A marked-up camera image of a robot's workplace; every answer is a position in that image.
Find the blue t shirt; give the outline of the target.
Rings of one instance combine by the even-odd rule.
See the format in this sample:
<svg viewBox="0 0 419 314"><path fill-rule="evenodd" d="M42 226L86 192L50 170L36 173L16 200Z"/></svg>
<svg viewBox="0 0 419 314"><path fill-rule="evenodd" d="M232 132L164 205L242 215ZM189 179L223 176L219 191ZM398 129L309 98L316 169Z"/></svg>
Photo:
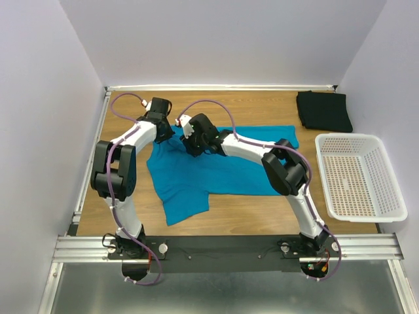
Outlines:
<svg viewBox="0 0 419 314"><path fill-rule="evenodd" d="M237 157L187 154L183 132L153 143L147 167L169 226L209 210L210 194L275 196L262 166Z"/></svg>

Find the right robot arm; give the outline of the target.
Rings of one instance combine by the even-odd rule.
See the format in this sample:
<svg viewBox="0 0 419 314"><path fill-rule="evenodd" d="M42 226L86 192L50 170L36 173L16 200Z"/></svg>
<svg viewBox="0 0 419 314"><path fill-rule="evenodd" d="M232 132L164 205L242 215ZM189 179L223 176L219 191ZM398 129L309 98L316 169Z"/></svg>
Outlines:
<svg viewBox="0 0 419 314"><path fill-rule="evenodd" d="M324 250L329 233L310 195L312 170L288 140L258 141L234 130L219 131L204 114L194 117L182 114L175 125L182 129L181 142L192 156L209 152L262 166L271 187L287 198L297 218L302 251L316 256Z"/></svg>

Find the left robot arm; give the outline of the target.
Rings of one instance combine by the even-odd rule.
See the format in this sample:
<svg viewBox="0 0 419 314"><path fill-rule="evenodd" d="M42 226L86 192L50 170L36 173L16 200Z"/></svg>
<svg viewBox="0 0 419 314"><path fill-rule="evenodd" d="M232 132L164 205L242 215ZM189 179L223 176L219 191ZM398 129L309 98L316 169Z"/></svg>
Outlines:
<svg viewBox="0 0 419 314"><path fill-rule="evenodd" d="M115 252L139 258L146 250L143 224L136 215L132 194L137 183L137 153L149 143L161 143L174 132L168 122L172 102L158 97L150 101L140 99L145 114L130 118L131 128L111 141L98 141L94 151L90 186L109 206L117 230Z"/></svg>

